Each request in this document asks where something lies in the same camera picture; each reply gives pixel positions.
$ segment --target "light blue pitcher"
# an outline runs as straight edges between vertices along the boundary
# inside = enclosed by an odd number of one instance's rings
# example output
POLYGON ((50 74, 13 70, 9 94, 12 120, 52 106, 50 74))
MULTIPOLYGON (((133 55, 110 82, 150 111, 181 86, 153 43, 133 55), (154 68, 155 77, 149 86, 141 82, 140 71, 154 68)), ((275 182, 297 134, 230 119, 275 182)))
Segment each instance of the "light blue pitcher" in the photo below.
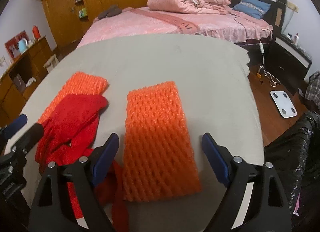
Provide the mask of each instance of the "light blue pitcher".
POLYGON ((27 50, 27 44, 28 41, 25 38, 22 38, 19 42, 18 42, 18 48, 20 53, 23 53, 25 50, 27 50))

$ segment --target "silver screw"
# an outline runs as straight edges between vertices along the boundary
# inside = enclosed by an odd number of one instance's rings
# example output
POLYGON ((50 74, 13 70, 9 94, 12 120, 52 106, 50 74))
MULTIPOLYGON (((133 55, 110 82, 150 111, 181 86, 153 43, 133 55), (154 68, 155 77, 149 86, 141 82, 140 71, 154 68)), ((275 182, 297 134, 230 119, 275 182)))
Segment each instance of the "silver screw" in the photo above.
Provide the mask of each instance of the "silver screw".
POLYGON ((48 163, 48 167, 49 168, 53 168, 53 167, 55 167, 56 166, 56 163, 55 162, 50 162, 50 163, 48 163))
POLYGON ((79 158, 80 163, 85 163, 87 160, 88 160, 88 158, 86 156, 82 156, 79 158))
POLYGON ((266 162, 266 167, 269 168, 269 169, 271 169, 271 168, 273 167, 273 164, 270 163, 270 162, 266 162))
POLYGON ((238 164, 242 162, 242 158, 240 156, 233 157, 233 160, 238 164))

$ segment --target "red bottle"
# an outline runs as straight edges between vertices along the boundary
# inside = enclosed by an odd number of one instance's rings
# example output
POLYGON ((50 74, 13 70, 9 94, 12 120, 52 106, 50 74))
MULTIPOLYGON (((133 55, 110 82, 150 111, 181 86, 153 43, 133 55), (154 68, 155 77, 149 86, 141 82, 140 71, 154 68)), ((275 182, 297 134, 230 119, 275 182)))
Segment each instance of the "red bottle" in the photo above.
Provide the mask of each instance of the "red bottle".
POLYGON ((35 36, 36 39, 39 39, 41 37, 37 26, 33 26, 32 32, 33 32, 33 35, 35 36))

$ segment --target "orange foam mesh sleeve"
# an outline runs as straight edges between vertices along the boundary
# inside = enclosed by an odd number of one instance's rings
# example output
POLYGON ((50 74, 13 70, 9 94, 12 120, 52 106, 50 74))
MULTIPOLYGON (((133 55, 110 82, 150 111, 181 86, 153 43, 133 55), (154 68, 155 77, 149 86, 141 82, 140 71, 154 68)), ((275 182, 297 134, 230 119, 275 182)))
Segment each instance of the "orange foam mesh sleeve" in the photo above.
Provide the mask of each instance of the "orange foam mesh sleeve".
POLYGON ((124 199, 147 202, 200 192, 187 121, 173 81, 130 91, 124 199))
POLYGON ((68 94, 84 94, 97 95, 102 94, 108 86, 106 79, 86 74, 78 71, 67 80, 65 85, 61 88, 58 95, 52 100, 50 105, 44 110, 38 123, 45 122, 54 111, 60 101, 68 94))

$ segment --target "blue gripper pad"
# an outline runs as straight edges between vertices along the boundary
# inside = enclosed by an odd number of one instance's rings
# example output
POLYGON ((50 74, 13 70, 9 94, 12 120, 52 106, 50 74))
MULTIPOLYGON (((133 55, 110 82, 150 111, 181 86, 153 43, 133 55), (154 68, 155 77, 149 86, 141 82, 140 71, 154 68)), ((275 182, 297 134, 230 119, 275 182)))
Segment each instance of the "blue gripper pad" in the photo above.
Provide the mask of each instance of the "blue gripper pad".
POLYGON ((119 149, 118 135, 112 133, 103 146, 105 146, 106 144, 106 149, 103 150, 101 156, 99 157, 98 161, 92 169, 91 183, 94 187, 105 179, 107 172, 112 164, 112 161, 115 158, 115 155, 119 149))
POLYGON ((202 136, 202 150, 205 153, 218 182, 224 184, 225 187, 229 187, 230 178, 228 165, 219 153, 218 145, 208 134, 202 136))
POLYGON ((4 129, 4 138, 11 139, 28 121, 25 114, 18 116, 11 124, 4 129))

